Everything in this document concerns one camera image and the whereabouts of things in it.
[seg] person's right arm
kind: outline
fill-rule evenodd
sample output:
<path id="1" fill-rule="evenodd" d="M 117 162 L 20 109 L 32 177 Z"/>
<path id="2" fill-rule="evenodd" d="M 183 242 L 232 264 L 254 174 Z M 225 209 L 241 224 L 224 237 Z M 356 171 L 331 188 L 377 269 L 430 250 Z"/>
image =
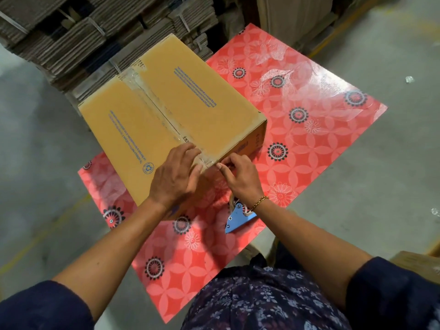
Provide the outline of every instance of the person's right arm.
<path id="1" fill-rule="evenodd" d="M 230 163 L 236 167 L 236 176 L 225 165 Z M 232 193 L 248 208 L 264 196 L 256 167 L 247 156 L 232 154 L 217 166 Z M 440 318 L 440 309 L 434 312 L 439 306 L 437 285 L 380 257 L 373 258 L 269 199 L 255 213 L 324 294 L 346 311 L 354 329 L 425 329 Z"/>

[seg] navy blue garment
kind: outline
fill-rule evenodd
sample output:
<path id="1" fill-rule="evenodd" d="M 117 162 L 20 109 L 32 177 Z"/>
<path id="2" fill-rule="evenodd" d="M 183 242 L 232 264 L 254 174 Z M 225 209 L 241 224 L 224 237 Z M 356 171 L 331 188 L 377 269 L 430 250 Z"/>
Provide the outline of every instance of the navy blue garment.
<path id="1" fill-rule="evenodd" d="M 294 269 L 267 267 L 262 256 L 248 266 L 223 269 L 195 296 L 182 328 L 440 330 L 440 288 L 382 258 L 367 262 L 350 281 L 345 315 L 297 263 L 284 264 Z M 0 329 L 93 326 L 87 305 L 52 281 L 0 303 Z"/>

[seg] red table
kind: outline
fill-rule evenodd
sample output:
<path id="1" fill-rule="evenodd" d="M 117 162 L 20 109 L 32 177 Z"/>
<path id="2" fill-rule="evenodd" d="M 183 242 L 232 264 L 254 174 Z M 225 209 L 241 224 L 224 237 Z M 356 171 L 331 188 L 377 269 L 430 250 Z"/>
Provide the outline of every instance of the red table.
<path id="1" fill-rule="evenodd" d="M 207 63 L 266 115 L 254 162 L 265 193 L 283 207 L 387 109 L 254 25 Z M 135 211 L 104 153 L 79 175 L 111 228 Z M 185 216 L 160 223 L 133 261 L 165 322 L 265 228 L 258 219 L 225 234 L 229 195 L 219 181 Z"/>

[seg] dark blue sleeve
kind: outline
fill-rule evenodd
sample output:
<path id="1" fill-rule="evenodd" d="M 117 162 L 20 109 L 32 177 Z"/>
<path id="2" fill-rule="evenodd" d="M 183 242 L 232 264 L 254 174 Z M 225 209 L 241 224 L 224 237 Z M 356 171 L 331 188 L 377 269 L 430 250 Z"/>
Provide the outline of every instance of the dark blue sleeve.
<path id="1" fill-rule="evenodd" d="M 93 329 L 88 306 L 67 287 L 45 281 L 0 302 L 0 329 Z"/>
<path id="2" fill-rule="evenodd" d="M 353 330 L 426 329 L 439 298 L 437 285 L 376 257 L 351 279 L 346 315 Z"/>

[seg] gray floor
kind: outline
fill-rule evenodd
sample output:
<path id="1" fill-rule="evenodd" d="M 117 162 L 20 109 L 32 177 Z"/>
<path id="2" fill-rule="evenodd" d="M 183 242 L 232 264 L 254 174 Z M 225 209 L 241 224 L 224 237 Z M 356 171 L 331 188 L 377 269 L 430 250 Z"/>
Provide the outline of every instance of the gray floor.
<path id="1" fill-rule="evenodd" d="M 302 216 L 383 257 L 425 252 L 440 237 L 440 0 L 370 11 L 315 60 L 389 106 L 292 204 Z M 406 76 L 415 82 L 405 83 Z M 77 170 L 100 152 L 39 71 L 0 49 L 0 290 L 51 278 L 107 227 Z M 99 329 L 164 326 L 130 270 Z"/>

